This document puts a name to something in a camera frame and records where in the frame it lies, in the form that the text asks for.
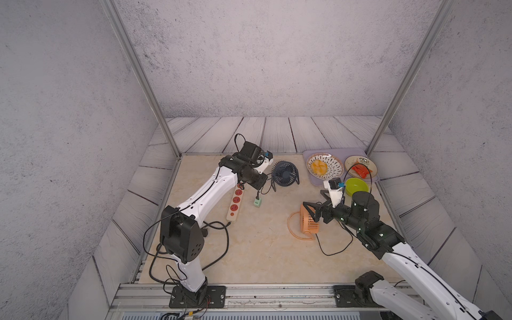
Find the orange desk fan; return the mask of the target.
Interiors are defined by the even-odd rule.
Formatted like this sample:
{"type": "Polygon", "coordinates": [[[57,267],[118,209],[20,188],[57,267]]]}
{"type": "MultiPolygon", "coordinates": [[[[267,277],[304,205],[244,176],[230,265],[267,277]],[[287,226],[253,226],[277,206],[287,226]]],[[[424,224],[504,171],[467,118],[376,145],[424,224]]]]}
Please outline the orange desk fan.
{"type": "Polygon", "coordinates": [[[313,221],[313,218],[306,210],[304,205],[301,205],[300,210],[292,213],[287,219],[287,228],[289,233],[300,241],[313,241],[319,232],[319,224],[313,221]],[[299,228],[301,235],[296,234],[291,228],[291,220],[299,215],[299,228]]]}

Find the beige power strip red sockets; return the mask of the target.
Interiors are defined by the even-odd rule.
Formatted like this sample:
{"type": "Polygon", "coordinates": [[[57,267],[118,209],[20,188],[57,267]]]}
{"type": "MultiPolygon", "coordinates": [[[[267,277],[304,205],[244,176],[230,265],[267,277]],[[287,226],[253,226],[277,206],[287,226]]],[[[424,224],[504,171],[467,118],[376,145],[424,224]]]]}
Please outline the beige power strip red sockets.
{"type": "Polygon", "coordinates": [[[231,199],[228,212],[226,215],[226,220],[233,222],[236,221],[241,210],[241,202],[244,196],[244,188],[241,184],[238,184],[235,187],[233,192],[233,197],[231,199]]]}

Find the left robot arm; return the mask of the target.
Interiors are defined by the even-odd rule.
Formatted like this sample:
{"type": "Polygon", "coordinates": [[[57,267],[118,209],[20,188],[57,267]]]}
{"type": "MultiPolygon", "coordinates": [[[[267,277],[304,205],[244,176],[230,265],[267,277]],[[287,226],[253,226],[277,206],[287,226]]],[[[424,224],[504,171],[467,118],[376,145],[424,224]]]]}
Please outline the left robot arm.
{"type": "Polygon", "coordinates": [[[259,190],[267,181],[264,171],[273,163],[273,153],[246,141],[241,151],[223,157],[213,175],[177,208],[164,209],[160,221],[160,244],[177,261],[185,278],[180,284],[197,293],[207,285],[199,260],[204,246],[201,231],[209,212],[240,183],[259,190]]]}

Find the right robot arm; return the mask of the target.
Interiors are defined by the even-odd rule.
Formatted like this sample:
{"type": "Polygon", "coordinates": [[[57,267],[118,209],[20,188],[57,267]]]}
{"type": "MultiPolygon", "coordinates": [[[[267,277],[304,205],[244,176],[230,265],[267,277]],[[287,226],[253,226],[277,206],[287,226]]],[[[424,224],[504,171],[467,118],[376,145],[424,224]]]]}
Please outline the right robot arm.
{"type": "Polygon", "coordinates": [[[313,221],[336,220],[379,260],[397,272],[422,298],[420,303],[402,293],[384,277],[368,271],[355,280],[355,294],[362,303],[389,309],[401,319],[499,319],[483,311],[454,290],[417,254],[391,226],[380,220],[379,202],[369,192],[358,191],[351,205],[344,205],[340,190],[321,191],[323,203],[304,202],[313,221]]]}

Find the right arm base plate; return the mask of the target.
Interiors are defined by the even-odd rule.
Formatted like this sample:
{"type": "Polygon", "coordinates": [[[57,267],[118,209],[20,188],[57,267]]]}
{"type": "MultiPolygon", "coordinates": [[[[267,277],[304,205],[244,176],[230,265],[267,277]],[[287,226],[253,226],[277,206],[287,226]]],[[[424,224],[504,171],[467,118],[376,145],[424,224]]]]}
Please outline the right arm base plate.
{"type": "Polygon", "coordinates": [[[334,285],[333,295],[335,304],[338,308],[377,308],[380,305],[376,304],[371,298],[368,289],[361,289],[356,285],[334,285]]]}

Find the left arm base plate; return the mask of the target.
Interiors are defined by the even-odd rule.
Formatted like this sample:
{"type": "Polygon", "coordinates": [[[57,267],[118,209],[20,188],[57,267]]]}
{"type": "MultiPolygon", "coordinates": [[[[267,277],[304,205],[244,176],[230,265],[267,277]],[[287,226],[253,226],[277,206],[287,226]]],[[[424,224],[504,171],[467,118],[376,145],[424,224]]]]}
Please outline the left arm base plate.
{"type": "Polygon", "coordinates": [[[170,309],[223,309],[225,306],[226,286],[204,285],[198,292],[192,292],[177,285],[171,292],[170,309]]]}

